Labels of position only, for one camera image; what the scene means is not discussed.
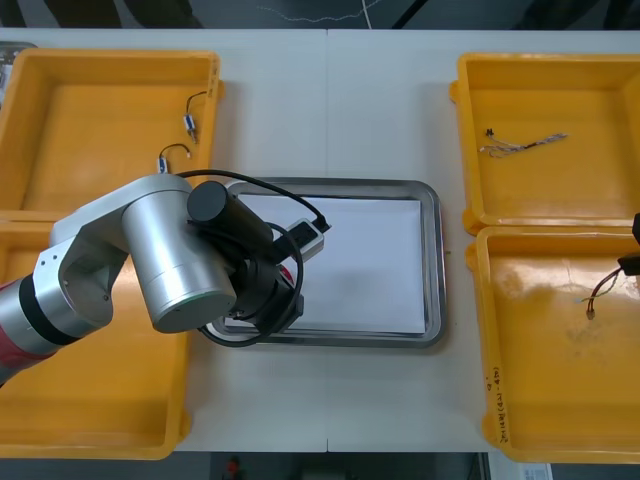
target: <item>small wire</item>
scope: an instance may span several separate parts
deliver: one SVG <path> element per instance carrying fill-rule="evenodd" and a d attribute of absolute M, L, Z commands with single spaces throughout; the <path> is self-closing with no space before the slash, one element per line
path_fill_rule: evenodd
<path fill-rule="evenodd" d="M 367 21 L 367 27 L 369 27 L 369 30 L 372 30 L 373 28 L 371 27 L 371 20 L 369 20 L 369 12 L 367 12 L 368 8 L 367 0 L 362 0 L 362 12 L 364 13 L 364 18 Z"/>
<path fill-rule="evenodd" d="M 494 158 L 504 158 L 507 155 L 522 152 L 523 150 L 528 150 L 529 148 L 536 147 L 538 145 L 546 145 L 547 143 L 557 142 L 558 140 L 562 140 L 563 138 L 567 138 L 569 136 L 569 134 L 567 133 L 555 133 L 553 135 L 549 135 L 546 138 L 543 138 L 542 140 L 537 140 L 527 145 L 518 145 L 515 143 L 508 143 L 503 142 L 502 140 L 498 140 L 495 137 L 492 128 L 487 129 L 485 135 L 489 137 L 489 140 L 494 142 L 494 145 L 485 145 L 483 147 L 480 147 L 480 151 L 489 152 L 489 155 Z"/>
<path fill-rule="evenodd" d="M 616 286 L 616 282 L 618 281 L 618 278 L 620 276 L 620 272 L 622 272 L 622 268 L 618 268 L 616 270 L 614 270 L 613 272 L 611 272 L 609 275 L 607 275 L 606 277 L 604 277 L 602 280 L 600 280 L 598 282 L 598 284 L 595 286 L 595 288 L 593 289 L 593 291 L 591 292 L 591 295 L 589 295 L 586 298 L 583 298 L 581 300 L 581 302 L 587 302 L 587 318 L 589 320 L 593 320 L 593 318 L 596 316 L 596 311 L 593 308 L 593 302 L 596 298 L 598 297 L 602 297 L 603 295 L 606 295 L 607 293 L 609 293 L 611 290 L 613 290 L 613 287 Z M 611 285 L 609 286 L 609 288 L 607 288 L 604 292 L 600 292 L 600 289 L 609 281 L 613 280 L 613 282 L 611 283 Z"/>
<path fill-rule="evenodd" d="M 166 152 L 167 150 L 173 147 L 184 148 L 184 150 L 187 152 L 187 158 L 191 158 L 191 150 L 189 150 L 189 147 L 187 147 L 184 143 L 172 143 L 171 145 L 167 145 L 162 150 L 160 150 L 160 154 L 158 155 L 158 158 L 162 157 L 164 152 Z"/>
<path fill-rule="evenodd" d="M 189 98 L 187 98 L 187 108 L 186 108 L 187 114 L 189 114 L 189 107 L 191 106 L 191 100 L 193 100 L 194 98 L 196 98 L 196 97 L 198 97 L 200 95 L 204 95 L 205 93 L 207 93 L 207 91 L 203 90 L 202 92 L 194 93 Z"/>
<path fill-rule="evenodd" d="M 382 0 L 375 0 L 373 2 L 371 2 L 369 5 L 367 5 L 367 8 L 371 8 L 374 5 L 377 5 L 378 3 L 380 3 Z M 288 21 L 288 22 L 307 22 L 307 23 L 320 23 L 320 22 L 324 22 L 324 21 L 332 21 L 332 22 L 340 22 L 342 20 L 346 20 L 347 18 L 358 18 L 361 15 L 363 15 L 365 13 L 365 9 L 360 9 L 360 11 L 358 13 L 352 13 L 349 15 L 343 15 L 342 17 L 320 17 L 320 18 L 305 18 L 305 17 L 287 17 L 286 15 L 284 15 L 283 13 L 279 12 L 278 10 L 276 10 L 275 8 L 271 8 L 271 7 L 265 7 L 263 5 L 258 5 L 256 7 L 258 10 L 265 10 L 267 12 L 271 12 L 271 13 L 275 13 L 276 15 L 278 15 L 279 17 L 283 18 L 284 20 Z"/>

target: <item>silver cylinder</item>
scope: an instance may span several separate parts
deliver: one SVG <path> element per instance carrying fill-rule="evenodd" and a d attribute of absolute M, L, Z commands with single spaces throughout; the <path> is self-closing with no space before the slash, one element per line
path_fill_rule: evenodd
<path fill-rule="evenodd" d="M 236 301 L 224 260 L 187 224 L 187 196 L 153 193 L 122 216 L 153 327 L 164 333 L 199 328 L 224 316 Z"/>

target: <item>white table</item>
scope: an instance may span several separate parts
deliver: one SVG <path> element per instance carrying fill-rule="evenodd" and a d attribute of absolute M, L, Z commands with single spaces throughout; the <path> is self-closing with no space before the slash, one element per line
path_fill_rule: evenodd
<path fill-rule="evenodd" d="M 448 98 L 465 51 L 640 52 L 640 33 L 14 30 L 45 47 L 215 50 L 215 165 L 253 175 L 416 179 L 444 214 L 448 334 L 424 352 L 195 337 L 180 450 L 488 451 L 462 168 Z"/>

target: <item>white sheet of paper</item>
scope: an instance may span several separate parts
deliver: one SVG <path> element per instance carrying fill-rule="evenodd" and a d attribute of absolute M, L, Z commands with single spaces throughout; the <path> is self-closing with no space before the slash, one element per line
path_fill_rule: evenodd
<path fill-rule="evenodd" d="M 300 218 L 314 218 L 289 198 L 240 199 L 263 220 L 285 228 Z M 324 250 L 304 265 L 304 315 L 292 328 L 424 333 L 420 202 L 308 200 L 331 229 Z M 295 262 L 288 259 L 285 265 L 295 276 Z"/>

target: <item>yellow plastic bin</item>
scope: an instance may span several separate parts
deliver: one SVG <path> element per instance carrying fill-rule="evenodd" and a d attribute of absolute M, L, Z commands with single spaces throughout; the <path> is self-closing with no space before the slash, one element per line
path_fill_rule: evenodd
<path fill-rule="evenodd" d="M 51 224 L 0 224 L 0 283 L 33 271 Z M 187 334 L 151 326 L 131 261 L 110 325 L 0 388 L 0 457 L 160 459 L 189 430 Z"/>
<path fill-rule="evenodd" d="M 458 112 L 470 233 L 483 226 L 630 227 L 640 212 L 639 55 L 463 55 Z M 492 158 L 487 129 L 549 145 Z"/>
<path fill-rule="evenodd" d="M 27 49 L 0 111 L 0 218 L 54 221 L 139 177 L 209 168 L 218 99 L 212 52 Z M 194 144 L 183 116 L 192 99 Z"/>
<path fill-rule="evenodd" d="M 640 290 L 622 275 L 628 229 L 488 227 L 467 250 L 488 411 L 484 433 L 519 462 L 640 462 Z"/>

